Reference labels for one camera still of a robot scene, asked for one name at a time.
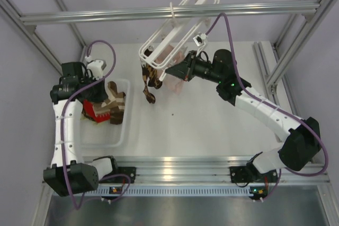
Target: cable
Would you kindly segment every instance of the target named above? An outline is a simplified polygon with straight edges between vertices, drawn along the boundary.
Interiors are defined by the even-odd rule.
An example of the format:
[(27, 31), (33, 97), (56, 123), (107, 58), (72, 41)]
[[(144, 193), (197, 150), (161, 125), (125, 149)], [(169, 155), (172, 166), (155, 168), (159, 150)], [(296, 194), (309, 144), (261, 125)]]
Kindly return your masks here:
[(67, 106), (69, 105), (69, 103), (80, 93), (82, 93), (83, 91), (85, 91), (86, 89), (90, 88), (90, 87), (93, 87), (95, 86), (96, 84), (100, 83), (101, 81), (105, 80), (112, 72), (113, 72), (113, 69), (115, 68), (115, 64), (117, 63), (117, 57), (115, 55), (115, 50), (113, 48), (113, 46), (111, 46), (108, 42), (106, 41), (103, 41), (103, 40), (96, 40), (96, 41), (93, 41), (92, 43), (90, 43), (90, 45), (88, 45), (87, 47), (87, 56), (89, 56), (90, 54), (90, 50), (93, 46), (93, 44), (95, 43), (98, 43), (98, 42), (101, 42), (101, 43), (105, 43), (107, 46), (109, 46), (112, 50), (112, 53), (113, 53), (113, 65), (111, 67), (111, 69), (108, 71), (108, 73), (103, 76), (101, 79), (98, 79), (96, 80), (95, 82), (79, 89), (78, 91), (76, 91), (73, 95), (71, 95), (69, 97), (69, 99), (67, 100), (67, 102), (65, 103), (64, 105), (64, 108), (63, 108), (63, 111), (61, 112), (61, 120), (60, 120), (60, 139), (61, 139), (61, 153), (62, 153), (62, 156), (63, 156), (63, 171), (64, 171), (64, 178), (65, 178), (65, 183), (66, 183), (66, 186), (67, 186), (67, 190), (68, 190), (68, 194), (72, 200), (72, 203), (73, 203), (73, 206), (74, 206), (74, 209), (75, 210), (79, 210), (80, 207), (82, 206), (83, 204), (83, 200), (84, 200), (84, 193), (81, 197), (81, 201), (79, 203), (79, 205), (76, 204), (76, 200), (75, 200), (75, 197), (73, 195), (73, 192), (72, 192), (72, 188), (70, 186), (70, 182), (69, 182), (69, 179), (68, 179), (68, 175), (67, 175), (67, 166), (66, 166), (66, 149), (65, 149), (65, 129), (64, 129), (64, 125), (65, 125), (65, 122), (64, 122), (64, 116), (65, 116), (65, 113), (66, 113), (66, 109), (67, 109)]
[[(121, 199), (122, 196), (125, 194), (125, 192), (128, 190), (128, 188), (129, 188), (129, 186), (130, 186), (130, 184), (131, 184), (131, 178), (130, 178), (129, 176), (125, 175), (125, 174), (115, 174), (115, 175), (103, 177), (103, 178), (101, 179), (101, 181), (102, 181), (102, 180), (111, 179), (111, 178), (116, 178), (116, 177), (124, 177), (122, 188), (124, 187), (124, 180), (125, 180), (125, 178), (126, 178), (127, 181), (128, 181), (128, 185), (127, 185), (127, 187), (125, 188), (125, 190), (123, 190), (123, 192), (121, 192), (121, 194), (120, 194), (119, 196), (117, 196), (114, 200), (110, 200), (109, 203), (116, 202), (116, 201), (118, 201), (119, 199)], [(101, 199), (102, 199), (101, 197), (92, 197), (92, 198), (86, 199), (86, 200), (83, 202), (84, 194), (85, 194), (85, 193), (83, 193), (83, 195), (81, 196), (80, 204), (81, 204), (81, 203), (82, 203), (82, 204), (85, 204), (85, 203), (87, 203), (88, 201), (101, 200)], [(73, 207), (71, 210), (69, 210), (67, 213), (65, 213), (65, 214), (64, 214), (62, 217), (60, 217), (60, 218), (57, 218), (57, 216), (56, 216), (55, 213), (54, 213), (54, 210), (52, 210), (52, 213), (53, 213), (54, 218), (55, 218), (57, 221), (61, 221), (61, 220), (63, 220), (64, 218), (66, 218), (69, 214), (71, 214), (74, 210), (76, 210), (75, 207)]]
[(240, 187), (240, 188), (245, 188), (247, 185), (249, 185), (249, 182), (247, 182), (245, 185), (238, 185), (238, 183), (235, 183), (235, 185)]
[(205, 55), (205, 57), (206, 57), (206, 62), (209, 62), (208, 55), (207, 55), (207, 53), (206, 53), (205, 51), (201, 51), (201, 52), (199, 53), (199, 56), (198, 56), (198, 57), (201, 58), (201, 54), (202, 54), (202, 53), (204, 53), (204, 55)]
[[(234, 53), (234, 46), (233, 46), (233, 40), (232, 40), (232, 35), (231, 35), (231, 31), (230, 31), (230, 26), (229, 26), (229, 22), (228, 22), (228, 18), (227, 18), (227, 15), (225, 13), (220, 13), (218, 15), (218, 17), (216, 18), (216, 20), (214, 21), (214, 23), (212, 24), (212, 26), (210, 27), (210, 29), (206, 32), (206, 35), (208, 35), (212, 29), (215, 27), (215, 25), (217, 24), (218, 20), (220, 19), (220, 17), (223, 16), (224, 19), (225, 19), (225, 22), (226, 22), (226, 28), (227, 28), (227, 34), (228, 34), (228, 39), (229, 39), (229, 45), (230, 45), (230, 48), (231, 48), (231, 55), (232, 55), (232, 61), (233, 61), (233, 66), (234, 66), (234, 70), (235, 70), (235, 74), (236, 74), (236, 77), (237, 77), (237, 80), (240, 84), (240, 87), (242, 88), (243, 91), (245, 91), (245, 93), (247, 95), (249, 95), (250, 97), (252, 97), (253, 99), (256, 99), (257, 101), (259, 102), (262, 102), (263, 104), (271, 107), (272, 109), (276, 109), (276, 106), (268, 103), (267, 101), (263, 101), (261, 100), (260, 98), (256, 97), (255, 95), (251, 94), (244, 86), (244, 84), (242, 83), (242, 80), (240, 78), (240, 75), (239, 75), (239, 71), (238, 71), (238, 67), (237, 67), (237, 61), (235, 59), (235, 53)], [(294, 119), (295, 121), (299, 122), (301, 125), (303, 125), (316, 139), (317, 141), (319, 142), (321, 148), (323, 149), (323, 152), (324, 152), (324, 156), (325, 156), (325, 163), (324, 163), (324, 166), (323, 168), (319, 171), (319, 172), (316, 172), (316, 173), (312, 173), (312, 174), (303, 174), (303, 173), (299, 173), (299, 172), (296, 172), (294, 170), (291, 170), (289, 168), (286, 168), (288, 171), (298, 175), (298, 176), (303, 176), (303, 177), (314, 177), (314, 176), (318, 176), (322, 173), (324, 173), (327, 169), (327, 166), (328, 166), (328, 153), (327, 153), (327, 150), (325, 148), (325, 145), (323, 143), (323, 141), (320, 139), (320, 137), (302, 120), (298, 119), (297, 117), (295, 117), (294, 115), (278, 108), (277, 111), (285, 114), (286, 116), (289, 116), (290, 118)]]
[(87, 69), (86, 71), (87, 71), (87, 75), (88, 75), (88, 71), (90, 71), (90, 73), (91, 73), (91, 77), (89, 77), (89, 76), (88, 76), (88, 77), (89, 77), (90, 79), (92, 79), (92, 78), (94, 77), (94, 76), (93, 76), (93, 71), (92, 71), (92, 70), (90, 70), (90, 69)]
[(273, 192), (275, 191), (276, 187), (278, 186), (278, 183), (280, 182), (280, 178), (281, 178), (281, 169), (279, 169), (279, 176), (278, 176), (278, 179), (276, 180), (275, 182), (275, 185), (274, 187), (272, 188), (272, 190), (268, 193), (268, 195), (263, 198), (263, 201), (267, 200), (272, 194)]
[(81, 62), (81, 66), (84, 68), (84, 73), (85, 73), (85, 77), (87, 77), (88, 78), (88, 72), (87, 72), (87, 67), (85, 66), (85, 64), (84, 63), (82, 63)]
[(264, 179), (265, 179), (265, 188), (268, 191), (269, 190), (269, 180), (266, 176), (264, 177)]

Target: red fabric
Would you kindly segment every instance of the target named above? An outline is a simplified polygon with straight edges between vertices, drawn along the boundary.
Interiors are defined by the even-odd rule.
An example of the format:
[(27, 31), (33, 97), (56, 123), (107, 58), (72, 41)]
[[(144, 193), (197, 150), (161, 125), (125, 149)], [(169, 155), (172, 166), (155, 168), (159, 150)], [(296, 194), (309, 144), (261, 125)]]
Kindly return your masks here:
[(93, 110), (93, 105), (92, 105), (92, 103), (90, 103), (90, 102), (87, 101), (87, 100), (84, 100), (84, 102), (83, 102), (83, 107), (84, 107), (85, 112), (86, 112), (91, 118), (93, 118), (94, 121), (97, 122), (97, 123), (101, 123), (101, 122), (107, 121), (107, 120), (109, 120), (109, 119), (111, 118), (109, 114), (98, 115), (98, 116), (96, 116), (95, 113), (94, 113), (94, 110)]

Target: gray wall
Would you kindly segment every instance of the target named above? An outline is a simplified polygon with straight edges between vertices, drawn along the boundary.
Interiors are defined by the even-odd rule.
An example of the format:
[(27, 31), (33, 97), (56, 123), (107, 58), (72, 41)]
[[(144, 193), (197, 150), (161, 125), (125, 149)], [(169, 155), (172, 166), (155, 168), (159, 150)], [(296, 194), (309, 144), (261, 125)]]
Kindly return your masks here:
[(30, 225), (50, 162), (57, 72), (0, 16), (0, 225)]
[(339, 197), (339, 2), (324, 19), (288, 72), (302, 116), (320, 123), (330, 163), (329, 177)]

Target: brown plush toy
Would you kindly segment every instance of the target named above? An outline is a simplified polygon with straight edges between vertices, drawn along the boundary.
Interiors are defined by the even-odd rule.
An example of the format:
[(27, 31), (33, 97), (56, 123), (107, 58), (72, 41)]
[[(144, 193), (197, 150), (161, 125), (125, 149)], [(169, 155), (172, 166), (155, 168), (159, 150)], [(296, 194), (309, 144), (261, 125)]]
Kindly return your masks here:
[[(151, 53), (152, 52), (149, 50), (145, 51), (145, 55), (147, 56), (149, 56)], [(148, 90), (148, 87), (154, 87), (155, 89), (159, 89), (161, 88), (163, 83), (158, 79), (157, 70), (151, 67), (149, 64), (141, 61), (141, 68), (142, 68), (142, 79), (145, 84), (143, 93), (146, 96), (146, 100), (149, 103), (155, 103), (155, 96), (152, 93), (150, 93), (150, 91)]]
[(84, 102), (83, 115), (97, 123), (110, 120), (111, 124), (121, 124), (125, 110), (126, 94), (119, 92), (115, 82), (108, 82), (108, 98), (102, 103)]

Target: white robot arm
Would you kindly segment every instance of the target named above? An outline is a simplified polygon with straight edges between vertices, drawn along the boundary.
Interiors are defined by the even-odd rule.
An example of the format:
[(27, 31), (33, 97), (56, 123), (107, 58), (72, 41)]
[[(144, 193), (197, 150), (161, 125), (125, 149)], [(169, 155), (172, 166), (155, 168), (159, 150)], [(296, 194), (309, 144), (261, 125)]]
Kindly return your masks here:
[[(271, 106), (267, 106), (264, 102), (268, 100), (243, 79), (246, 90), (260, 101), (253, 99), (241, 88), (235, 75), (231, 52), (226, 49), (217, 50), (213, 62), (203, 60), (197, 51), (190, 51), (181, 63), (167, 68), (166, 73), (185, 81), (198, 76), (217, 83), (217, 92), (223, 100), (257, 118), (284, 142), (279, 148), (257, 154), (247, 163), (247, 168), (253, 175), (252, 180), (261, 178), (268, 171), (285, 167), (299, 171), (321, 149), (316, 138), (297, 121), (302, 120), (300, 117), (286, 116), (272, 102), (269, 102)], [(310, 117), (302, 121), (320, 136), (319, 124), (315, 119)]]
[[(51, 165), (44, 170), (44, 181), (60, 196), (67, 196), (68, 190), (63, 175), (62, 143), (65, 145), (65, 160), (68, 178), (73, 194), (96, 190), (99, 180), (107, 174), (116, 174), (118, 167), (112, 156), (97, 158), (91, 164), (85, 164), (81, 153), (80, 119), (83, 99), (90, 102), (102, 102), (107, 98), (104, 80), (92, 88), (80, 93), (70, 101), (64, 116), (62, 111), (70, 96), (77, 90), (103, 77), (106, 66), (103, 60), (92, 60), (90, 57), (87, 67), (81, 62), (62, 64), (63, 76), (58, 85), (50, 92), (55, 112), (55, 148)], [(61, 140), (61, 121), (64, 122), (64, 141)]]

